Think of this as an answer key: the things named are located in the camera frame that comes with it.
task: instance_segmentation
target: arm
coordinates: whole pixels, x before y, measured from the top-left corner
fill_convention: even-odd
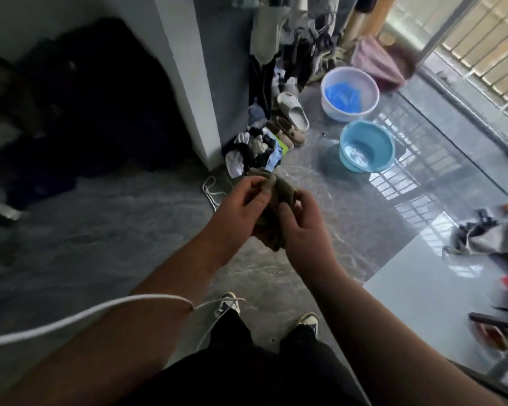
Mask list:
[[[252,198],[254,187],[264,181],[244,178],[207,226],[132,294],[168,293],[200,304],[217,270],[247,241],[269,203],[266,185]],[[190,312],[188,304],[168,299],[112,309],[31,371],[4,403],[113,403],[162,370]]]
[[[422,341],[339,265],[314,197],[280,205],[286,254],[373,405],[503,405]]]

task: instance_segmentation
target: hand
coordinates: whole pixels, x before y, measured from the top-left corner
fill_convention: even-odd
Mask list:
[[[262,176],[244,177],[224,198],[222,204],[203,229],[202,234],[211,242],[227,264],[252,235],[254,225],[271,200],[275,179]]]
[[[297,191],[296,196],[301,204],[296,204],[294,211],[284,202],[279,205],[286,255],[291,265],[301,277],[339,265],[316,200],[308,191]]]

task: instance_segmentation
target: person's left hand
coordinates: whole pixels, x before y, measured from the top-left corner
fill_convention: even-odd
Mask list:
[[[222,265],[227,264],[252,235],[256,221],[271,199],[271,189],[276,182],[273,178],[244,177],[203,229],[203,234],[222,257]]]

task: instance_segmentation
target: person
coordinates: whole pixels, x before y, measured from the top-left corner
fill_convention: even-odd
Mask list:
[[[314,197],[297,196],[293,210],[279,206],[286,254],[371,404],[502,405],[347,275]],[[206,227],[132,294],[168,293],[199,305],[270,198],[269,180],[242,179]],[[191,307],[167,299],[115,307],[36,366],[3,404],[364,403],[347,369],[316,340],[316,316],[303,316],[274,354],[253,344],[233,298],[224,295],[209,347],[164,370]]]

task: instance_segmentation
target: black pants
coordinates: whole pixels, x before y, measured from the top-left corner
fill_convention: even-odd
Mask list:
[[[164,369],[120,404],[186,404],[214,394],[241,404],[365,404],[348,369],[310,327],[295,327],[275,354],[254,344],[234,310],[216,322],[207,349]]]

